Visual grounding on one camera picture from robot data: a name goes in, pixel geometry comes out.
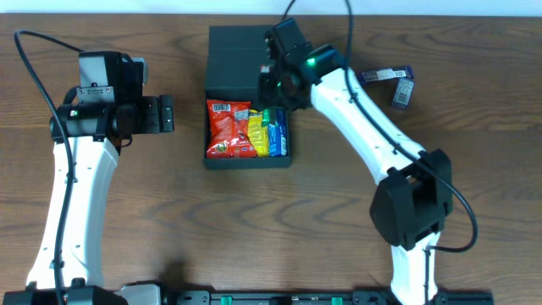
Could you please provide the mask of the black gift box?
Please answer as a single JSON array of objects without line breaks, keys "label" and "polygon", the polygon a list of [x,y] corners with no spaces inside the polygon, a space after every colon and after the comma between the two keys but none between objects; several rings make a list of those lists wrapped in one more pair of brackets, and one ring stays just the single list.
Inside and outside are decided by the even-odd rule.
[{"label": "black gift box", "polygon": [[[271,25],[223,25],[209,27],[205,98],[227,102],[251,102],[262,111],[269,106],[260,101],[258,83],[261,67],[270,65],[265,33]],[[202,162],[207,169],[272,169],[291,166],[290,116],[286,115],[286,150],[282,157],[207,158],[211,141],[207,103],[204,102],[204,144]]]}]

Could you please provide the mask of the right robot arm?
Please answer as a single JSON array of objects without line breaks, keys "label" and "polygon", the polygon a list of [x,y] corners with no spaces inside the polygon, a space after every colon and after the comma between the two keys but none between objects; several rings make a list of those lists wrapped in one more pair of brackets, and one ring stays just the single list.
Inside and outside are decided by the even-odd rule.
[{"label": "right robot arm", "polygon": [[270,65],[260,75],[260,99],[291,111],[314,108],[348,140],[377,186],[369,212],[391,246],[392,293],[401,304],[430,303],[438,293],[431,249],[452,210],[451,191],[436,176],[451,179],[450,160],[401,132],[363,90],[346,56],[330,45],[313,47],[294,19],[270,27],[263,39]]}]

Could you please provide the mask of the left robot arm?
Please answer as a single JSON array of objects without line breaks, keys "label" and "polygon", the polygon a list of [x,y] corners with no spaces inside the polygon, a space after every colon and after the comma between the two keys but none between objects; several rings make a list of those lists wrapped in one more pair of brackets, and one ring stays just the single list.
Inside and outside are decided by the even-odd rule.
[{"label": "left robot arm", "polygon": [[161,304],[155,282],[103,287],[102,230],[108,190],[123,141],[174,130],[173,98],[144,96],[144,58],[119,52],[82,52],[80,84],[50,120],[54,142],[53,192],[36,261],[22,291],[6,304]]}]

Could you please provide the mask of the small dark blue packet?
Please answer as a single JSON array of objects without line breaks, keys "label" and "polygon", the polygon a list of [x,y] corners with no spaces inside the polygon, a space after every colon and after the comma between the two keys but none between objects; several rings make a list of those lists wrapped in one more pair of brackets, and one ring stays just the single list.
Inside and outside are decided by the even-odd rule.
[{"label": "small dark blue packet", "polygon": [[408,108],[414,85],[414,80],[409,78],[400,78],[397,82],[391,106],[399,109]]}]

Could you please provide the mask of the blue Oreo cookie pack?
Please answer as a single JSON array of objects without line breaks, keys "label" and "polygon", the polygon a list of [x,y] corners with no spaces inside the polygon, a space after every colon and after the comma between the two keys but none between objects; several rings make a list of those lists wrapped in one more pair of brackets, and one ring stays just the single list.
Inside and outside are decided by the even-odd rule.
[{"label": "blue Oreo cookie pack", "polygon": [[268,150],[270,157],[287,155],[286,117],[283,109],[274,110],[274,122],[268,125]]}]

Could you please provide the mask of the red snack bag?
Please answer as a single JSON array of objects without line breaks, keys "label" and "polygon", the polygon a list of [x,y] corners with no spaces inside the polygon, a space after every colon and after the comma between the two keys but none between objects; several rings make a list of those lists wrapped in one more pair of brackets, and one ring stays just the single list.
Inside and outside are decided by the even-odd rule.
[{"label": "red snack bag", "polygon": [[248,137],[250,102],[207,100],[211,140],[207,158],[255,158]]}]

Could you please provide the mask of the yellow snack bag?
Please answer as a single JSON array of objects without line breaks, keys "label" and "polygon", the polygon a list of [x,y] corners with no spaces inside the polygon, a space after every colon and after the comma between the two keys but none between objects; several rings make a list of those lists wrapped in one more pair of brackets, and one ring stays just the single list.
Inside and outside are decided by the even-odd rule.
[{"label": "yellow snack bag", "polygon": [[268,128],[263,126],[262,112],[253,109],[249,110],[248,137],[259,158],[269,156]]}]

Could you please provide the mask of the green chocolate bar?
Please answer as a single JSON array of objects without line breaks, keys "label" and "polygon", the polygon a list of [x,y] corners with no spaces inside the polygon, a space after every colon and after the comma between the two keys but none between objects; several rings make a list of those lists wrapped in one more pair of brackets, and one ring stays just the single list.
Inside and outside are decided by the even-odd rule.
[{"label": "green chocolate bar", "polygon": [[273,111],[266,108],[262,111],[262,127],[268,126],[272,121]]}]

